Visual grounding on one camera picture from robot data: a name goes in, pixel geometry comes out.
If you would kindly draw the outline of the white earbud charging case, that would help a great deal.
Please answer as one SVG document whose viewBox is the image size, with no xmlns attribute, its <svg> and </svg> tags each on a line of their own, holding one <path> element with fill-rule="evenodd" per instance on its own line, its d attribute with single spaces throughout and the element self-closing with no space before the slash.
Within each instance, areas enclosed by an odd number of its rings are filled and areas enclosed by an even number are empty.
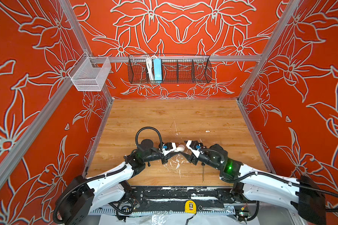
<svg viewBox="0 0 338 225">
<path fill-rule="evenodd" d="M 182 144 L 180 144 L 177 148 L 176 148 L 176 152 L 184 152 L 186 149 L 186 147 Z"/>
</svg>

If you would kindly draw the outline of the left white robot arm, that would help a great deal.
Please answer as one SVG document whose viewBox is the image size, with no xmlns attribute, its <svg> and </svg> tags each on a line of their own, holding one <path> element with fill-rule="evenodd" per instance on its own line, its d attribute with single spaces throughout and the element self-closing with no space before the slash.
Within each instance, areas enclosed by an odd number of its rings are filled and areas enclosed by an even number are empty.
<svg viewBox="0 0 338 225">
<path fill-rule="evenodd" d="M 53 221 L 56 224 L 77 225 L 88 213 L 105 204 L 121 201 L 125 196 L 124 183 L 141 173 L 151 161 L 165 160 L 176 150 L 175 143 L 154 147 L 145 139 L 117 167 L 91 178 L 79 175 L 56 200 Z"/>
</svg>

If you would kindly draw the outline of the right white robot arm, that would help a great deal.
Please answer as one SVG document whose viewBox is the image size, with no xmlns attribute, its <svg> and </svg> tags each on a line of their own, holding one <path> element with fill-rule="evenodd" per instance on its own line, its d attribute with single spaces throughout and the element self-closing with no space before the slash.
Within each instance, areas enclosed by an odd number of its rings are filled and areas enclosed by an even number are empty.
<svg viewBox="0 0 338 225">
<path fill-rule="evenodd" d="M 207 148 L 188 140 L 186 147 L 191 151 L 190 163 L 217 169 L 220 180 L 237 187 L 238 195 L 246 200 L 286 208 L 315 225 L 325 225 L 326 214 L 338 212 L 338 194 L 320 189 L 308 176 L 296 179 L 255 169 L 229 158 L 218 144 Z"/>
</svg>

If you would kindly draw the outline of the silver wrench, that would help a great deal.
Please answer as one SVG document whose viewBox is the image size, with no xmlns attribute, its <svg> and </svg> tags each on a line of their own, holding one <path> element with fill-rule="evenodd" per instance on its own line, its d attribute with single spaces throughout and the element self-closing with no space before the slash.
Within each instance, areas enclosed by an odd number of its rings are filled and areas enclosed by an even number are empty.
<svg viewBox="0 0 338 225">
<path fill-rule="evenodd" d="M 220 208 L 220 207 L 203 207 L 202 205 L 198 206 L 198 210 L 199 211 L 230 211 L 230 207 L 224 207 L 224 208 Z"/>
</svg>

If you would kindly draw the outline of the yellow tape measure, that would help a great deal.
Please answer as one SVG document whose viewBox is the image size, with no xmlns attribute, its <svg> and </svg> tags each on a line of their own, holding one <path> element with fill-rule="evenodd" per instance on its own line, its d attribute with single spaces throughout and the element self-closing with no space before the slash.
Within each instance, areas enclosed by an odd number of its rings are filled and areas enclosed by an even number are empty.
<svg viewBox="0 0 338 225">
<path fill-rule="evenodd" d="M 193 200 L 188 200 L 185 203 L 185 213 L 196 214 L 197 207 L 196 203 Z"/>
</svg>

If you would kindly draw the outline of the light blue box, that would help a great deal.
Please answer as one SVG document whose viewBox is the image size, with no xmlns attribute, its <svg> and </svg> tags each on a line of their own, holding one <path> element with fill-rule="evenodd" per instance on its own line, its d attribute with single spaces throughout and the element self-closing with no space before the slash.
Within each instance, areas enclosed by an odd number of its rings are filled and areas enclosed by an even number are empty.
<svg viewBox="0 0 338 225">
<path fill-rule="evenodd" d="M 154 58 L 153 59 L 153 65 L 154 65 L 155 82 L 161 83 L 162 82 L 161 59 L 160 58 Z"/>
</svg>

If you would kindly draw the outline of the black handled screwdriver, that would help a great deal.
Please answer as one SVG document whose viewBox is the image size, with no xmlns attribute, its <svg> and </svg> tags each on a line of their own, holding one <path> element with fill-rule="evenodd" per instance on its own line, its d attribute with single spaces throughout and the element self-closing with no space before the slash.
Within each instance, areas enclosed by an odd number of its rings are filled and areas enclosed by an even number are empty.
<svg viewBox="0 0 338 225">
<path fill-rule="evenodd" d="M 205 164 L 202 164 L 202 183 L 205 182 Z"/>
</svg>

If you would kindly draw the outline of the clear plastic wall bin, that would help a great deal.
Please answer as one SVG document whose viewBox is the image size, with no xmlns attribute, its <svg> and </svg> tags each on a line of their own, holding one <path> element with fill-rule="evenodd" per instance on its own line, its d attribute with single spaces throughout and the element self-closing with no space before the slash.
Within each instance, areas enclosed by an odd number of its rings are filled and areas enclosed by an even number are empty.
<svg viewBox="0 0 338 225">
<path fill-rule="evenodd" d="M 78 91 L 101 91 L 111 72 L 108 57 L 90 57 L 84 52 L 68 72 Z"/>
</svg>

